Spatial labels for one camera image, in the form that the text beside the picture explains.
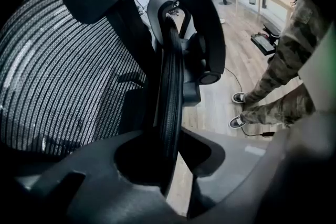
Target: camouflage pants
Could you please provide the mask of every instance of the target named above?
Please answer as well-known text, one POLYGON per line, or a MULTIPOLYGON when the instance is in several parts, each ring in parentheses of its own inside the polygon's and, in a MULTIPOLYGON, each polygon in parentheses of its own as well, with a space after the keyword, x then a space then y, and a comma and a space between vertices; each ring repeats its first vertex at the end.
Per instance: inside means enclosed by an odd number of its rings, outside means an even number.
MULTIPOLYGON (((326 34, 330 23, 311 0, 298 0, 289 24, 281 34, 274 59, 253 91, 244 95, 246 104, 259 102, 271 91, 295 78, 326 34)), ((244 110, 241 120, 246 123, 291 124, 313 111, 308 91, 301 85, 271 104, 244 110)))

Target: person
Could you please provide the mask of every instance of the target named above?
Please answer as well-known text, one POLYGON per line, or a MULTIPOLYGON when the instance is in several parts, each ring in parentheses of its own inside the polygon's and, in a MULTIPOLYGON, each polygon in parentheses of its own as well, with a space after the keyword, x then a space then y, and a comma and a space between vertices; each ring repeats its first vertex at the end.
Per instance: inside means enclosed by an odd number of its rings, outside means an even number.
POLYGON ((247 123, 293 124, 315 111, 304 84, 273 103, 255 107, 250 105, 259 102, 298 75, 331 24, 333 14, 327 7, 330 5, 325 0, 297 0, 274 58, 262 78, 251 92, 239 92, 232 96, 233 102, 246 104, 248 108, 229 122, 231 128, 241 128, 247 123))

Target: power cord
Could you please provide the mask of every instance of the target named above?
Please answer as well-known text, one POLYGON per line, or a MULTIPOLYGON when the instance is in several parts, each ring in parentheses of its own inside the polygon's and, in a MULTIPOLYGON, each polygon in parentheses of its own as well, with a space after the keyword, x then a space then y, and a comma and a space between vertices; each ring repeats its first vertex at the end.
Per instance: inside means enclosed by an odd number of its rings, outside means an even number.
MULTIPOLYGON (((229 72, 236 78, 236 80, 237 80, 237 82, 238 82, 238 84, 239 84, 239 86, 240 86, 240 92, 242 92, 242 91, 243 91, 243 87, 242 87, 242 85, 240 84, 240 82, 239 82, 237 76, 236 76, 232 71, 230 71, 229 69, 227 69, 226 67, 225 67, 225 69, 226 69, 227 71, 229 71, 229 72)), ((251 134, 247 134, 247 133, 245 133, 243 127, 241 127, 241 130, 243 131, 243 133, 244 133, 246 136, 271 137, 271 136, 274 135, 274 132, 268 132, 268 133, 263 133, 263 134, 254 134, 254 135, 251 135, 251 134)))

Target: sneaker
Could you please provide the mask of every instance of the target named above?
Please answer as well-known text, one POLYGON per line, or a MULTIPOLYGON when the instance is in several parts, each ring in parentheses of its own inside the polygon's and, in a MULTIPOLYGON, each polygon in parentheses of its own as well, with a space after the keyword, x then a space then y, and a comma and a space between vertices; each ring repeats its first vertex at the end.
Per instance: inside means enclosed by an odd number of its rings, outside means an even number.
POLYGON ((244 94, 243 92, 237 92, 232 96, 232 102, 237 104, 244 104, 244 94))
POLYGON ((240 116, 237 116, 230 121, 229 127, 232 129, 238 129, 242 128, 245 124, 245 122, 241 121, 240 116))

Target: black cable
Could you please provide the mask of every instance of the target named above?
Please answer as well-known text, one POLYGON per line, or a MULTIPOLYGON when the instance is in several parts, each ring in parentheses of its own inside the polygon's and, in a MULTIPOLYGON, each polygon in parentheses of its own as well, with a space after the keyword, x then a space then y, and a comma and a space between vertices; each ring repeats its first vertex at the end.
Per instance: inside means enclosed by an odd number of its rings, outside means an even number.
MULTIPOLYGON (((242 92, 242 91, 243 91, 243 87, 242 87, 242 85, 240 84, 240 82, 239 82, 237 76, 236 76, 232 71, 230 71, 229 69, 227 69, 226 67, 225 67, 225 69, 226 69, 227 71, 229 71, 229 72, 236 78, 236 80, 237 80, 237 82, 238 82, 238 84, 239 84, 239 86, 240 86, 240 92, 242 92)), ((243 131, 243 133, 244 133, 246 136, 263 136, 263 137, 272 136, 272 135, 264 135, 264 134, 254 134, 254 135, 247 134, 247 133, 245 133, 243 127, 241 127, 241 130, 243 131)))
POLYGON ((238 82, 238 84, 239 84, 239 86, 240 86, 240 92, 242 92, 242 91, 243 91, 243 87, 242 87, 242 85, 240 84, 240 82, 239 82, 237 76, 236 76, 232 71, 228 70, 227 68, 225 68, 225 69, 226 69, 227 71, 229 71, 232 75, 235 76, 235 78, 236 78, 236 80, 237 80, 237 82, 238 82))
POLYGON ((263 136, 262 134, 254 134, 254 135, 247 134, 247 133, 245 133, 243 127, 241 127, 241 130, 243 131, 243 133, 244 133, 246 136, 263 136))

